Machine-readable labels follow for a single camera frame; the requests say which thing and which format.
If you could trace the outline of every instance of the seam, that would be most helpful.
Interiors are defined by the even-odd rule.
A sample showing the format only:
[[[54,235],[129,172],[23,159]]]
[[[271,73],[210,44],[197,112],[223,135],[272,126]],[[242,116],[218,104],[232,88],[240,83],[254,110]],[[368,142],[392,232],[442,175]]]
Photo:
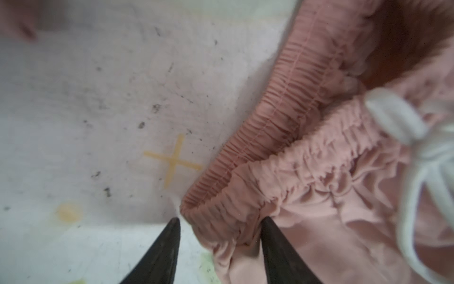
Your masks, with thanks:
[[[301,57],[302,53],[304,52],[304,50],[307,48],[307,44],[309,42],[309,39],[311,38],[311,35],[312,35],[312,32],[313,32],[313,29],[314,29],[314,26],[315,26],[315,23],[317,22],[317,20],[319,19],[319,16],[320,16],[320,13],[321,11],[327,6],[327,0],[325,0],[325,2],[323,4],[321,4],[319,6],[319,9],[317,10],[316,12],[316,15],[314,16],[313,18],[313,21],[311,23],[311,29],[306,37],[306,40],[305,40],[305,43],[301,46],[301,49],[300,51],[298,52],[298,55],[295,59],[295,61],[293,62],[293,66],[292,68],[290,69],[290,72],[289,72],[289,75],[287,76],[286,78],[286,83],[285,83],[285,87],[282,89],[281,91],[281,95],[280,95],[280,100],[279,102],[277,103],[276,107],[274,108],[273,112],[268,116],[268,119],[267,121],[265,122],[265,125],[263,127],[261,127],[261,129],[257,132],[257,134],[254,136],[253,139],[251,139],[249,141],[249,143],[247,143],[241,151],[238,152],[238,154],[235,155],[235,158],[233,159],[233,161],[230,163],[230,165],[227,167],[227,170],[221,175],[221,177],[219,179],[216,180],[216,182],[210,186],[209,189],[207,189],[205,191],[205,194],[203,195],[203,197],[200,199],[200,201],[202,203],[205,203],[205,198],[206,196],[208,195],[208,192],[210,192],[219,182],[220,180],[222,180],[228,173],[229,171],[232,171],[233,168],[232,166],[238,161],[238,159],[240,158],[241,155],[244,154],[244,152],[251,146],[251,144],[253,142],[256,141],[257,137],[259,135],[261,135],[264,131],[264,129],[269,125],[272,117],[274,117],[274,114],[277,112],[279,106],[281,105],[282,101],[283,101],[283,97],[285,95],[285,93],[288,91],[288,87],[289,87],[289,84],[291,83],[291,79],[292,79],[292,75],[293,75],[293,72],[295,71],[295,68],[296,68],[296,64],[297,62],[299,61],[299,58]],[[350,22],[348,28],[345,30],[344,32],[344,36],[342,37],[342,41],[341,41],[341,44],[339,44],[339,47],[337,48],[337,50],[334,52],[334,55],[332,56],[331,60],[330,60],[330,63],[328,64],[328,67],[325,69],[324,73],[323,73],[323,76],[322,76],[322,80],[321,80],[321,83],[318,85],[318,88],[317,88],[317,91],[316,91],[316,95],[312,98],[312,100],[309,102],[308,104],[308,108],[306,109],[306,111],[303,113],[302,117],[306,116],[307,113],[311,110],[311,107],[314,105],[316,99],[318,99],[320,97],[319,95],[319,92],[320,90],[325,86],[325,83],[326,83],[326,76],[328,74],[328,71],[329,70],[332,70],[332,63],[337,59],[337,56],[339,55],[340,51],[341,51],[341,48],[342,46],[345,44],[346,40],[345,40],[345,36],[351,31],[351,28],[352,28],[352,24],[353,24],[353,19],[356,19],[358,17],[358,15],[360,14],[361,11],[364,10],[364,6],[365,6],[365,3],[363,2],[363,5],[360,9],[357,10],[357,13],[356,13],[356,16],[354,18],[352,18],[352,21]]]

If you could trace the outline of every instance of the white drawstring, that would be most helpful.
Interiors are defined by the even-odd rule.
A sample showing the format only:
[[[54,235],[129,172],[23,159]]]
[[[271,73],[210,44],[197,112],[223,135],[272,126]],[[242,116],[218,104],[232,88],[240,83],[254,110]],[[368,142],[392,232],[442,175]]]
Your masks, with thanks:
[[[412,148],[412,161],[402,180],[397,223],[399,249],[409,266],[431,284],[450,284],[421,262],[415,252],[413,236],[424,184],[441,214],[454,228],[454,118],[451,116],[429,129],[410,104],[385,88],[368,92],[365,105],[386,133]],[[422,110],[454,114],[454,103],[430,101]]]

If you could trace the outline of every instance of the dark stain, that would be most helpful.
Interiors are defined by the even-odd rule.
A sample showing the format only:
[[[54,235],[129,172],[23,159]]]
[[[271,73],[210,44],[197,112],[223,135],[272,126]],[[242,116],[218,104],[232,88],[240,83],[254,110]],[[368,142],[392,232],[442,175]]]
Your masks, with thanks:
[[[84,123],[87,128],[93,128],[93,124],[88,123],[87,120],[84,120]]]
[[[110,187],[106,187],[106,188],[104,189],[104,192],[106,193],[106,196],[107,196],[107,197],[111,197],[111,196],[112,196],[112,194],[110,193]]]
[[[160,109],[161,109],[161,105],[160,104],[153,105],[153,113],[154,114],[157,114]]]
[[[94,175],[91,176],[91,178],[92,179],[97,178],[97,177],[99,177],[100,174],[101,174],[101,172],[97,171]]]
[[[190,99],[187,99],[187,98],[185,98],[185,97],[184,97],[184,96],[182,96],[182,95],[179,95],[179,96],[180,96],[180,97],[182,97],[183,99],[187,100],[187,101],[188,101],[188,102],[190,102],[191,104],[193,104],[193,103],[194,103],[193,101],[191,101]]]

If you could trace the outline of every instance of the ruffled fabric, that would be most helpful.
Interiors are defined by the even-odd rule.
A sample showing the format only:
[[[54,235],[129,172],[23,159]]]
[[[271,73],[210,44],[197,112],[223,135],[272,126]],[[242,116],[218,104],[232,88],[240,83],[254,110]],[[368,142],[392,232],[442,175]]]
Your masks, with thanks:
[[[394,239],[410,152],[379,129],[362,95],[385,86],[416,106],[452,99],[453,9],[448,0],[303,1],[262,100],[180,208],[223,283],[266,282],[266,216],[325,284],[425,283]],[[454,236],[429,196],[415,242],[454,279]]]

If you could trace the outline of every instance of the pink cloth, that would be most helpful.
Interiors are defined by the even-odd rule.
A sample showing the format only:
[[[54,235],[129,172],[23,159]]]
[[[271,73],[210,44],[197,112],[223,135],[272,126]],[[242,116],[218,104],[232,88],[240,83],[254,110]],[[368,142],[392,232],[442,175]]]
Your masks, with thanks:
[[[262,100],[181,205],[221,281],[266,283],[259,225],[272,216],[325,284],[425,283],[395,243],[409,149],[363,94],[453,99],[453,65],[450,0],[303,0]],[[454,235],[428,194],[415,244],[454,280]]]

